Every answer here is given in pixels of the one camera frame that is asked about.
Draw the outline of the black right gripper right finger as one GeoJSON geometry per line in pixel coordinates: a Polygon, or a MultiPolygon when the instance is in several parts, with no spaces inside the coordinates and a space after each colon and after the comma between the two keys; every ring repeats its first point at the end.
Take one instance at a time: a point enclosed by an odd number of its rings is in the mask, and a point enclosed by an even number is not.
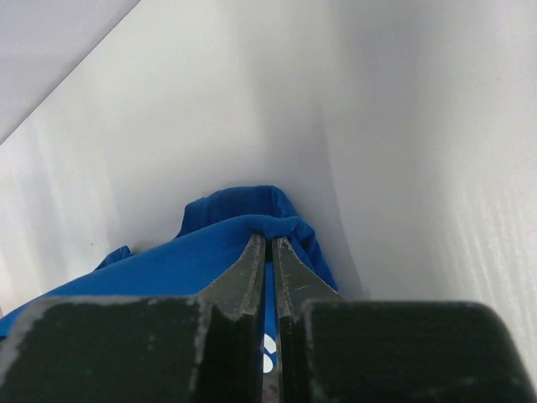
{"type": "Polygon", "coordinates": [[[464,301],[349,301],[272,244],[283,402],[533,402],[508,329],[464,301]]]}

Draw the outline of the blue t shirt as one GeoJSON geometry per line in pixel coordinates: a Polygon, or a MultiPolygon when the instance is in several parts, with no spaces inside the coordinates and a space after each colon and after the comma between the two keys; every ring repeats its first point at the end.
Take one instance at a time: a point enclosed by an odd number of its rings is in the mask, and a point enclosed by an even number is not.
{"type": "Polygon", "coordinates": [[[268,241],[287,238],[297,256],[333,290],[332,272],[311,227],[275,186],[217,191],[185,207],[174,239],[145,252],[124,246],[91,273],[46,296],[188,296],[234,264],[255,233],[268,241]]]}

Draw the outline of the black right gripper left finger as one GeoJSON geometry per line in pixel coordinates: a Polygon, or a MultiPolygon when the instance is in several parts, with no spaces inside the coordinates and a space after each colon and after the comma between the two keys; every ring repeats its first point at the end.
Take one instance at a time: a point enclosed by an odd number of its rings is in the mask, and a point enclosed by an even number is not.
{"type": "Polygon", "coordinates": [[[265,245],[193,296],[36,301],[2,342],[2,401],[261,401],[265,245]]]}

